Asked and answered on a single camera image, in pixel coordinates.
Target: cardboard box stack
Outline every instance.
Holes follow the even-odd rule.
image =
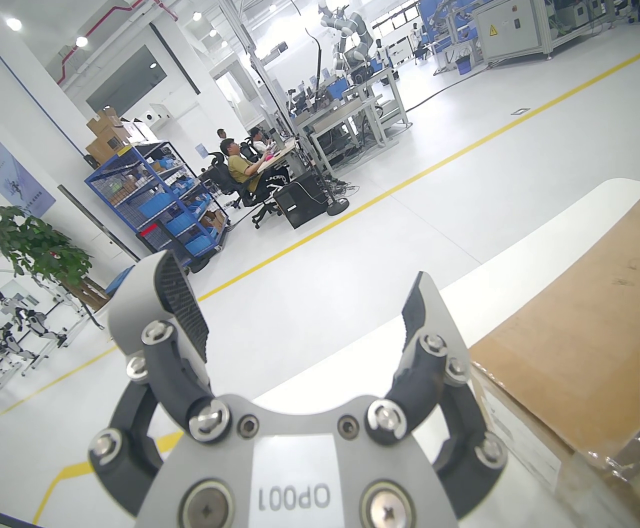
[[[578,526],[640,526],[640,202],[470,350],[490,426]]]
[[[120,121],[113,108],[100,110],[97,119],[91,119],[86,125],[96,136],[96,140],[87,146],[86,151],[100,165],[126,146],[144,140],[133,123]]]

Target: potted plant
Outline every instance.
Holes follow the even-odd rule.
[[[94,310],[109,300],[104,289],[87,275],[92,266],[90,256],[21,207],[0,207],[0,253],[13,264],[16,275],[30,273],[57,281]]]

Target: yellow floor line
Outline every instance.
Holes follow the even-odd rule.
[[[24,402],[30,400],[31,398],[33,398],[34,396],[37,396],[38,394],[40,394],[41,392],[44,392],[45,390],[47,390],[48,388],[53,387],[55,384],[61,382],[62,380],[67,379],[69,376],[75,374],[76,372],[81,371],[82,369],[88,367],[89,365],[95,363],[97,360],[104,358],[106,355],[110,354],[111,352],[113,352],[114,350],[117,350],[118,347],[117,346],[112,346],[111,348],[109,348],[108,350],[105,350],[105,352],[103,352],[102,354],[98,354],[95,358],[90,359],[89,361],[87,361],[86,363],[83,363],[82,365],[80,365],[79,367],[76,367],[75,369],[73,369],[70,372],[67,372],[66,374],[63,374],[62,376],[60,376],[58,379],[53,380],[51,383],[46,384],[44,387],[39,388],[36,392],[33,392],[32,394],[22,398],[21,400],[18,400],[17,402],[15,402],[13,405],[7,407],[6,409],[4,409],[2,412],[0,412],[0,416],[7,414],[9,411],[12,411],[13,409],[15,409],[16,407],[18,407],[18,405],[23,404]]]
[[[595,83],[601,81],[602,79],[605,79],[606,77],[609,77],[610,75],[613,75],[614,73],[619,72],[622,68],[625,68],[625,67],[629,66],[630,64],[633,64],[634,62],[637,62],[638,60],[640,60],[640,54],[635,55],[634,57],[631,57],[630,59],[618,64],[617,66],[614,66],[613,68],[610,68],[609,70],[605,71],[604,73],[601,73],[599,76],[594,77],[591,80],[580,84],[579,86],[576,86],[574,89],[569,90],[568,92],[560,95],[559,97],[556,97],[555,99],[553,99],[553,100],[549,101],[548,103],[540,106],[539,108],[531,110],[530,112],[526,113],[522,117],[512,121],[508,125],[505,125],[504,127],[496,130],[495,132],[492,132],[491,134],[489,134],[489,135],[485,136],[484,138],[476,141],[475,143],[472,143],[471,145],[463,148],[462,150],[459,150],[455,154],[452,154],[451,156],[449,156],[449,157],[443,159],[442,161],[440,161],[439,163],[429,167],[428,169],[423,170],[422,172],[419,172],[415,176],[409,178],[408,180],[405,180],[404,182],[396,185],[395,187],[392,187],[388,191],[382,193],[380,196],[377,196],[376,198],[373,198],[372,200],[368,201],[366,204],[361,205],[360,207],[358,207],[356,209],[353,209],[352,211],[349,211],[347,214],[343,214],[340,218],[338,218],[335,221],[331,222],[327,226],[325,226],[322,229],[319,229],[318,231],[310,234],[308,237],[303,238],[302,240],[300,240],[300,241],[296,242],[295,244],[289,246],[288,248],[280,251],[279,253],[276,253],[274,256],[268,258],[264,262],[261,262],[260,264],[257,264],[256,266],[248,269],[244,273],[241,273],[237,277],[225,282],[224,284],[218,286],[217,288],[214,288],[210,292],[205,293],[204,295],[202,295],[201,297],[198,298],[198,301],[203,301],[203,300],[211,297],[213,294],[215,294],[215,293],[217,293],[217,292],[219,292],[221,290],[224,290],[224,288],[227,288],[227,287],[231,286],[232,284],[235,284],[240,279],[243,279],[244,277],[246,277],[248,275],[251,275],[254,271],[257,271],[257,270],[263,268],[264,266],[267,266],[268,264],[271,264],[274,260],[279,259],[280,257],[286,255],[287,253],[290,253],[291,251],[293,251],[296,248],[299,248],[301,245],[306,244],[307,242],[309,242],[309,241],[313,240],[314,238],[320,236],[322,233],[325,233],[325,232],[329,231],[330,229],[336,227],[337,225],[339,225],[342,222],[348,220],[349,218],[355,216],[356,214],[364,211],[365,209],[371,207],[372,205],[380,202],[381,200],[384,200],[385,198],[391,196],[394,193],[397,193],[400,189],[404,189],[406,186],[414,183],[415,181],[418,181],[420,178],[423,178],[427,174],[430,174],[430,173],[438,170],[439,168],[445,166],[447,163],[451,163],[452,161],[458,159],[459,157],[464,156],[465,154],[468,154],[472,150],[475,150],[476,148],[480,147],[481,145],[484,145],[488,141],[491,141],[492,139],[496,138],[497,136],[500,136],[501,134],[504,134],[505,132],[511,130],[512,128],[516,127],[517,125],[520,125],[521,123],[524,123],[528,119],[531,119],[532,117],[544,112],[544,110],[548,110],[552,106],[555,106],[556,104],[568,99],[572,95],[575,95],[576,93],[581,92],[585,88],[589,88],[590,86],[592,86]],[[51,387],[52,385],[55,385],[57,382],[69,377],[71,374],[74,374],[75,372],[82,370],[83,368],[85,368],[86,366],[90,365],[91,363],[97,361],[101,357],[106,356],[107,354],[109,354],[110,352],[115,350],[115,348],[116,347],[114,347],[113,349],[107,350],[106,352],[104,352],[100,356],[97,356],[96,358],[94,358],[90,362],[85,363],[84,365],[81,365],[77,369],[74,369],[73,371],[69,372],[68,374],[65,374],[64,376],[58,378],[56,381],[53,381],[52,383],[46,385],[45,387],[43,387],[40,390],[36,391],[35,393],[31,394],[30,396],[27,396],[27,398],[15,403],[11,407],[9,407],[8,409],[5,409],[2,413],[0,413],[0,416],[2,416],[2,414],[5,414],[5,413],[9,412],[11,409],[17,407],[18,405],[20,405],[24,401],[27,401],[28,399],[32,398],[36,394],[39,394],[43,390]],[[172,433],[170,435],[163,436],[162,438],[158,439],[157,445],[158,445],[159,450],[161,452],[166,452],[166,451],[169,451],[170,449],[173,449],[173,447],[178,442],[178,440],[180,439],[181,436],[182,436],[182,433],[180,431],[178,431],[177,433]],[[60,472],[60,474],[51,483],[51,485],[49,486],[49,489],[47,490],[47,493],[45,494],[44,498],[42,499],[40,507],[38,508],[38,511],[36,513],[36,517],[34,517],[34,520],[33,520],[34,524],[37,523],[37,520],[40,518],[40,515],[42,514],[42,511],[44,510],[44,507],[46,506],[47,501],[49,500],[49,497],[51,496],[51,493],[53,492],[53,490],[56,487],[56,485],[60,481],[62,481],[64,479],[74,478],[75,476],[80,476],[80,475],[87,474],[86,472],[80,472],[81,470],[82,471],[87,470],[87,467],[88,467],[88,472],[89,473],[92,472],[91,467],[89,466],[89,464],[87,462],[84,462],[82,464],[76,464],[74,466],[68,466],[68,467],[64,468]]]

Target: screw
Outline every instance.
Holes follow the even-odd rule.
[[[458,358],[449,359],[449,370],[456,376],[462,376],[465,373],[465,366]]]
[[[486,456],[487,460],[496,462],[502,454],[502,449],[498,442],[485,439],[482,443],[482,452],[484,453],[484,456]]]
[[[147,362],[142,356],[135,356],[127,364],[127,376],[132,381],[145,381],[148,376]]]
[[[394,492],[383,490],[374,495],[369,508],[374,528],[405,528],[406,508]]]
[[[397,412],[383,406],[380,406],[378,410],[376,410],[376,420],[378,421],[378,425],[386,431],[395,430],[400,423],[400,417]]]
[[[258,418],[248,414],[240,418],[238,423],[238,434],[243,438],[253,438],[258,434]]]
[[[487,431],[484,440],[477,446],[476,456],[480,462],[491,469],[500,469],[507,463],[506,446],[495,433]]]
[[[113,448],[115,447],[115,442],[111,439],[109,435],[102,435],[98,438],[93,445],[93,454],[98,458],[102,458],[103,456],[107,456]]]
[[[439,352],[444,347],[444,340],[439,335],[428,335],[426,341],[432,352]]]
[[[358,421],[349,415],[345,415],[338,420],[338,433],[345,440],[353,440],[360,432]]]
[[[367,424],[374,431],[382,429],[392,432],[396,440],[406,434],[406,418],[398,404],[388,399],[377,399],[367,409]]]
[[[122,448],[122,434],[114,428],[103,429],[93,440],[89,449],[98,458],[101,466],[114,460]]]
[[[142,331],[142,342],[145,345],[153,345],[164,341],[173,333],[173,327],[162,321],[151,321]]]
[[[229,420],[229,408],[220,400],[213,399],[210,405],[189,420],[189,432],[199,442],[210,442],[226,431]]]
[[[193,488],[182,506],[184,528],[227,528],[233,516],[229,491],[217,481],[206,481]]]

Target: white floor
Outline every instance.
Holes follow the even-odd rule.
[[[410,113],[414,125],[398,146],[349,174],[360,191],[347,213],[509,125],[515,110],[539,108],[639,52],[640,28],[619,24],[551,61],[502,65],[453,86]],[[433,59],[400,69],[407,107],[459,79],[432,71]],[[203,300],[214,391],[263,394],[396,316],[420,269],[443,288],[599,183],[640,179],[639,85],[637,61]],[[191,277],[196,294],[335,220],[321,216],[298,230],[276,217],[260,230],[241,223],[225,250]],[[112,345],[106,332],[87,326],[64,354],[0,391],[0,413]],[[86,459],[126,382],[122,357],[111,353],[0,414],[0,511],[33,519],[60,470]],[[153,425],[155,435],[173,430],[166,419]],[[87,491],[97,486],[93,476],[74,481],[56,487],[42,525],[131,525],[108,500],[82,500],[94,496]]]

